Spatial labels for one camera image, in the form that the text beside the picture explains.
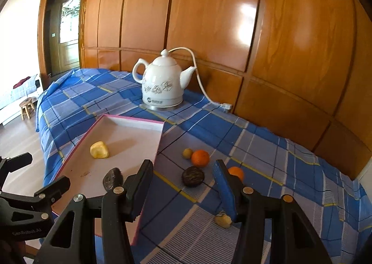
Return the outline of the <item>dark wrinkled fruit piece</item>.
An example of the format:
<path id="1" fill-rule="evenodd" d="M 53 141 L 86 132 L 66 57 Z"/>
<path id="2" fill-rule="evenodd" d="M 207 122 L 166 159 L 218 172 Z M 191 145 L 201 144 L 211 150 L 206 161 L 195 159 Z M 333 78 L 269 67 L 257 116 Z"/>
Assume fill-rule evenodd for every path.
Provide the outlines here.
<path id="1" fill-rule="evenodd" d="M 109 170 L 102 180 L 104 189 L 109 192 L 116 187 L 121 187 L 124 183 L 123 175 L 119 168 Z"/>

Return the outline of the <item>yellow peeled fruit piece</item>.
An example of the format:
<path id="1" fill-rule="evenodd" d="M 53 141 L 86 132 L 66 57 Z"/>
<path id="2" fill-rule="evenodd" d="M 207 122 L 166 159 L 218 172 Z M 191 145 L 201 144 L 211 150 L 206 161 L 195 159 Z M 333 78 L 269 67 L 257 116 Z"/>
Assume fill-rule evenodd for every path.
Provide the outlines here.
<path id="1" fill-rule="evenodd" d="M 109 157 L 109 150 L 103 141 L 95 142 L 90 147 L 90 155 L 94 159 L 104 159 Z"/>

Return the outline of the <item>cream cut fruit chunk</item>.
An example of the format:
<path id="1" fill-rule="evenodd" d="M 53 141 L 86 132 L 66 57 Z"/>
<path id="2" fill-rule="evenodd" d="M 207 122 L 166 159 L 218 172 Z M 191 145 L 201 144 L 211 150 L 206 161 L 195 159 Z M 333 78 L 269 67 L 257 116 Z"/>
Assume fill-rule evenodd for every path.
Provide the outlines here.
<path id="1" fill-rule="evenodd" d="M 224 211 L 214 217 L 214 222 L 221 228 L 228 229 L 232 225 L 232 219 Z"/>

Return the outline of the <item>dark brown round fruit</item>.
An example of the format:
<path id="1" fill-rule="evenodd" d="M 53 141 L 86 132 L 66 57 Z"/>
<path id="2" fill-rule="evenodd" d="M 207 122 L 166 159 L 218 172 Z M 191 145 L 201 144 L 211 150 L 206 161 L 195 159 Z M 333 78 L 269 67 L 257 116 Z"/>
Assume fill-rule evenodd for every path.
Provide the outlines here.
<path id="1" fill-rule="evenodd" d="M 190 188 L 197 187 L 201 183 L 203 183 L 204 179 L 205 179 L 204 172 L 196 166 L 190 166 L 182 173 L 182 183 L 186 187 Z"/>

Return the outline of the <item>small tan round fruit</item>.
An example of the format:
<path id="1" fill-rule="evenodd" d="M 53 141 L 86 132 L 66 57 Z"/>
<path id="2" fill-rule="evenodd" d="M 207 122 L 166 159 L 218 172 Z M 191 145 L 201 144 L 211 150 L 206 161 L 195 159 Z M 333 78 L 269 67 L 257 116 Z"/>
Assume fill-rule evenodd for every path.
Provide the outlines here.
<path id="1" fill-rule="evenodd" d="M 186 160 L 190 160 L 192 155 L 193 155 L 194 151 L 191 149 L 191 148 L 186 148 L 185 150 L 183 150 L 182 152 L 182 156 L 186 159 Z"/>

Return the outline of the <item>orange tangerine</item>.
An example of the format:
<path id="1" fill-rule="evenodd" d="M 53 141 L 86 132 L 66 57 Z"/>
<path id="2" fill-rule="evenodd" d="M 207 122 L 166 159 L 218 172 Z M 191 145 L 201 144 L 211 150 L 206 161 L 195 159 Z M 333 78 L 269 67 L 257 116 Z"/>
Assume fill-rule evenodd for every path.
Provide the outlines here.
<path id="1" fill-rule="evenodd" d="M 230 175 L 238 177 L 241 182 L 244 180 L 244 172 L 240 167 L 232 166 L 228 168 L 228 172 Z"/>
<path id="2" fill-rule="evenodd" d="M 208 166 L 210 162 L 209 153 L 205 150 L 196 150 L 191 155 L 191 162 L 198 168 L 204 168 Z"/>

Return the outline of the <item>small wooden stool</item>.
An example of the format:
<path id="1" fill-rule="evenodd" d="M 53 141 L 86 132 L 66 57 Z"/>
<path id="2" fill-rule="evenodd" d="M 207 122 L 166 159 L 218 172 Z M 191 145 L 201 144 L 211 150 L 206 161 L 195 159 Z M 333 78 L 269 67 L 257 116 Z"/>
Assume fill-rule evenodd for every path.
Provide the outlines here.
<path id="1" fill-rule="evenodd" d="M 35 112 L 36 109 L 36 101 L 35 97 L 27 97 L 20 103 L 21 120 L 25 120 L 26 117 L 31 118 L 32 112 Z"/>

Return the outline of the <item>blue plaid tablecloth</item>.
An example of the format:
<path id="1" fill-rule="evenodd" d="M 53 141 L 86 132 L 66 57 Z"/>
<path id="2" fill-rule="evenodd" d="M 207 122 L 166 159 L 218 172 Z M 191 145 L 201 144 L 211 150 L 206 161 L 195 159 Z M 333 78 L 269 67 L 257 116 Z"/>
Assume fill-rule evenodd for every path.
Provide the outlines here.
<path id="1" fill-rule="evenodd" d="M 58 79 L 37 104 L 36 131 L 45 160 L 45 183 L 102 114 L 152 119 L 163 124 L 154 178 L 143 208 L 136 263 L 229 263 L 239 225 L 217 226 L 222 211 L 212 167 L 205 181 L 188 189 L 181 181 L 190 163 L 186 148 L 244 172 L 245 185 L 264 196 L 290 194 L 321 238 L 333 263 L 351 263 L 371 234 L 371 202 L 362 185 L 324 159 L 268 129 L 217 109 L 186 92 L 173 111 L 142 105 L 141 87 L 130 73 L 82 69 Z"/>

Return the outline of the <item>pink-rimmed white tray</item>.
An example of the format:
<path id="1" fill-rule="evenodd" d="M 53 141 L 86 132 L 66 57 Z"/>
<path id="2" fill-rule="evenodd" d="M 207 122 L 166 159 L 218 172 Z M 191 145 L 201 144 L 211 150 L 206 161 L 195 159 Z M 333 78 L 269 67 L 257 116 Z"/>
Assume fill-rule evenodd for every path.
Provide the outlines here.
<path id="1" fill-rule="evenodd" d="M 87 198 L 105 194 L 102 180 L 112 168 L 119 168 L 127 178 L 138 172 L 144 160 L 154 162 L 163 126 L 163 122 L 149 119 L 102 115 L 64 159 L 56 174 L 56 177 L 68 177 L 71 185 L 53 204 L 53 212 L 60 215 L 76 194 Z M 91 156 L 90 147 L 98 141 L 108 147 L 108 158 Z"/>

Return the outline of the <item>white sofa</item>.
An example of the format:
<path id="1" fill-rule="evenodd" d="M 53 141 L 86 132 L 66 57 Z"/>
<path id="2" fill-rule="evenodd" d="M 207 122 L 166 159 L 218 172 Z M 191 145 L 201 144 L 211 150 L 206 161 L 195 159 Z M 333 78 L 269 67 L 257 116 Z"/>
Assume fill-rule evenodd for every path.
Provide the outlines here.
<path id="1" fill-rule="evenodd" d="M 40 76 L 36 74 L 23 82 L 19 87 L 2 93 L 0 110 L 1 124 L 6 125 L 20 116 L 20 103 L 28 97 L 31 97 L 33 101 L 36 101 L 42 92 L 43 88 Z"/>

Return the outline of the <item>white ceramic electric kettle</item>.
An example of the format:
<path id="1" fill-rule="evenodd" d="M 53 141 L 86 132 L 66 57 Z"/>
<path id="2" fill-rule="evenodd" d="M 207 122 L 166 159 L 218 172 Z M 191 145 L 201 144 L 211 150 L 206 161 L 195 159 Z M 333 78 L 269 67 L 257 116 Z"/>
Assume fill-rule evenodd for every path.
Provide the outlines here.
<path id="1" fill-rule="evenodd" d="M 143 103 L 150 108 L 171 109 L 183 102 L 183 92 L 197 67 L 182 70 L 170 55 L 175 50 L 162 50 L 151 63 L 139 58 L 133 67 L 133 79 L 141 84 Z"/>

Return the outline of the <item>wooden door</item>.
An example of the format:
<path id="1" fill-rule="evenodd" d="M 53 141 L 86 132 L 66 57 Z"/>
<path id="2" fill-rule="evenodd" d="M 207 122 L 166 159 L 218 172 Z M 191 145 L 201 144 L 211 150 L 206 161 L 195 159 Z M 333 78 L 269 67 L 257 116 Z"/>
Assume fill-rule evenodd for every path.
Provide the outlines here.
<path id="1" fill-rule="evenodd" d="M 58 78 L 80 65 L 81 0 L 47 0 L 43 45 L 47 75 Z"/>

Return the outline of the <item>wooden wall cabinet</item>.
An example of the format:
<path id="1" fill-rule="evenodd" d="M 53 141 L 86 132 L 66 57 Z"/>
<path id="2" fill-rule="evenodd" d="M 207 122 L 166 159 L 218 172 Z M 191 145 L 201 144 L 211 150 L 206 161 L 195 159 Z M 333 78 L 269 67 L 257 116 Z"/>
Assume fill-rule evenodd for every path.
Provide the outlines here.
<path id="1" fill-rule="evenodd" d="M 81 59 L 130 71 L 176 48 L 210 98 L 355 179 L 371 158 L 371 11 L 360 0 L 86 0 Z"/>

